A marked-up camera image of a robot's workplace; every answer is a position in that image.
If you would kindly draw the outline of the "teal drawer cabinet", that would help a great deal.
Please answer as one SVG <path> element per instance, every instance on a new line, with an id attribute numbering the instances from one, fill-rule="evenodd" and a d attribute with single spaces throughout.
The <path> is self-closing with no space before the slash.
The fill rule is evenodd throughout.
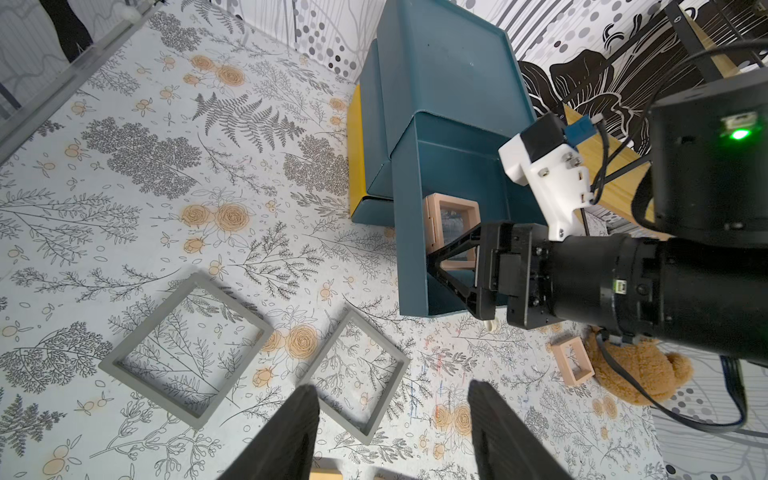
<path id="1" fill-rule="evenodd" d="M 415 171 L 424 195 L 537 220 L 498 155 L 534 118 L 503 30 L 448 1 L 387 2 L 348 109 L 350 219 L 393 225 L 394 184 Z"/>

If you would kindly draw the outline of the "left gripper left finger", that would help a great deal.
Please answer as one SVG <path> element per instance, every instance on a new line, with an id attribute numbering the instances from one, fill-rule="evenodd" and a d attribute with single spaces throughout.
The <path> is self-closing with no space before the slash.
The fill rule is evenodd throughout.
<path id="1" fill-rule="evenodd" d="M 297 387 L 220 479 L 309 479 L 319 414 L 315 387 Z"/>

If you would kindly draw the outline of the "teal top drawer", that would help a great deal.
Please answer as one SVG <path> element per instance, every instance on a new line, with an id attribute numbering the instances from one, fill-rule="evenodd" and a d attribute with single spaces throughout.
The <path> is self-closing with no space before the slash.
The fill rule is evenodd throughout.
<path id="1" fill-rule="evenodd" d="M 466 308 L 427 272 L 424 198 L 440 193 L 479 204 L 483 221 L 544 224 L 528 187 L 504 173 L 510 138 L 418 112 L 391 154 L 400 313 L 436 317 Z"/>

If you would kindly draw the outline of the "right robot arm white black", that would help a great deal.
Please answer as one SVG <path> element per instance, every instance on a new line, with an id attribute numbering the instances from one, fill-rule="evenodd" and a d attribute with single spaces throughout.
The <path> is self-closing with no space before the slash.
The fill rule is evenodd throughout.
<path id="1" fill-rule="evenodd" d="M 588 173 L 572 129 L 549 113 L 499 149 L 545 223 L 481 223 L 429 253 L 426 267 L 480 320 L 505 297 L 509 324 L 591 324 L 600 351 L 657 338 L 717 353 L 739 418 L 677 421 L 742 432 L 741 365 L 767 363 L 767 72 L 655 90 L 642 120 L 652 151 L 631 213 L 649 237 L 581 234 L 574 213 L 600 199 L 608 177 Z"/>

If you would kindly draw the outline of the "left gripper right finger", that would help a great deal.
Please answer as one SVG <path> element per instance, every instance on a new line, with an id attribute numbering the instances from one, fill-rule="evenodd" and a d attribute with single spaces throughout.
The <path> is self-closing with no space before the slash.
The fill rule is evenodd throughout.
<path id="1" fill-rule="evenodd" d="M 490 383 L 471 381 L 468 404 L 480 479 L 570 477 Z"/>

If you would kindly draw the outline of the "pink brooch box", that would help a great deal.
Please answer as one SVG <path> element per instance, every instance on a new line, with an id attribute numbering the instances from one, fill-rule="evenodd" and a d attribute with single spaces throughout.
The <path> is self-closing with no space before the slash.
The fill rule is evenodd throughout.
<path id="1" fill-rule="evenodd" d="M 584 342 L 571 337 L 551 345 L 562 379 L 568 387 L 579 387 L 595 375 Z"/>
<path id="2" fill-rule="evenodd" d="M 481 222 L 476 201 L 440 193 L 424 199 L 424 216 L 428 254 L 457 240 Z"/>

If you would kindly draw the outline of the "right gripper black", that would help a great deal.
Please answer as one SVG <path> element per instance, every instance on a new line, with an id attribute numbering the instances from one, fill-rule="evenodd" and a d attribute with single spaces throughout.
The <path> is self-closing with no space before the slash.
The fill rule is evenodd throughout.
<path id="1" fill-rule="evenodd" d="M 488 222 L 473 227 L 427 255 L 427 271 L 479 320 L 492 320 L 498 298 L 506 301 L 506 322 L 521 329 L 559 323 L 553 313 L 548 230 L 539 224 Z M 475 280 L 462 283 L 442 262 L 475 249 Z"/>

